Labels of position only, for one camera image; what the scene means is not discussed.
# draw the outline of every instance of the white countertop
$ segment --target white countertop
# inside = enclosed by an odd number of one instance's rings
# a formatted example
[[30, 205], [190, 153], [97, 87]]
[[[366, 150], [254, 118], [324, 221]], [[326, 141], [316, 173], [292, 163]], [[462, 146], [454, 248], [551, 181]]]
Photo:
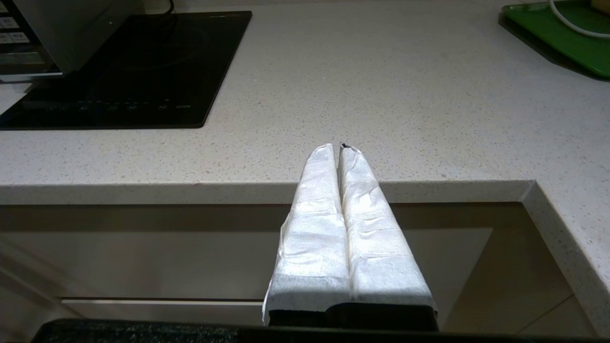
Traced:
[[505, 31], [507, 3], [230, 7], [254, 15], [203, 128], [0, 132], [0, 204], [289, 203], [347, 142], [390, 202], [523, 202], [610, 335], [610, 83]]

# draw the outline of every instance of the green cutting board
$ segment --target green cutting board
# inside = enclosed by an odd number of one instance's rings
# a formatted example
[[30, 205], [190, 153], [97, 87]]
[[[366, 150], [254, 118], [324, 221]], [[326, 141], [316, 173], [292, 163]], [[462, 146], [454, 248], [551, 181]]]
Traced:
[[[610, 33], [610, 16], [591, 8], [590, 1], [556, 1], [555, 6], [578, 27]], [[547, 2], [504, 6], [502, 12], [591, 73], [610, 78], [610, 40], [588, 37], [571, 30], [557, 19]]]

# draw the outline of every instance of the white fabric wrap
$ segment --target white fabric wrap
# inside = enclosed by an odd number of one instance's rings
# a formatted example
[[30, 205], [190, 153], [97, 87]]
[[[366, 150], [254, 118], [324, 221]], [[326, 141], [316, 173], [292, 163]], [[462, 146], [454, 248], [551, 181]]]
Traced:
[[436, 309], [403, 232], [358, 149], [342, 147], [339, 175], [352, 300]]
[[349, 302], [347, 238], [332, 144], [309, 156], [281, 227], [275, 270], [263, 304], [269, 311], [325, 311]]

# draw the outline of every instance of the silver appliance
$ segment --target silver appliance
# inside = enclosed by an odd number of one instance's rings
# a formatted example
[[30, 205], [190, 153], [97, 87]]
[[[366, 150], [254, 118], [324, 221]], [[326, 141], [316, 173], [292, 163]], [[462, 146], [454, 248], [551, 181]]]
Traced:
[[60, 78], [80, 69], [139, 0], [0, 0], [0, 81]]

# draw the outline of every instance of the black induction cooktop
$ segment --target black induction cooktop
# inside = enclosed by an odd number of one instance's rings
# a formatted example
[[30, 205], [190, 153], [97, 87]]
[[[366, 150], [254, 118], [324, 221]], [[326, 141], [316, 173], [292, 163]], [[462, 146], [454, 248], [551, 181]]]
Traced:
[[0, 115], [0, 129], [200, 128], [251, 16], [132, 15], [81, 70]]

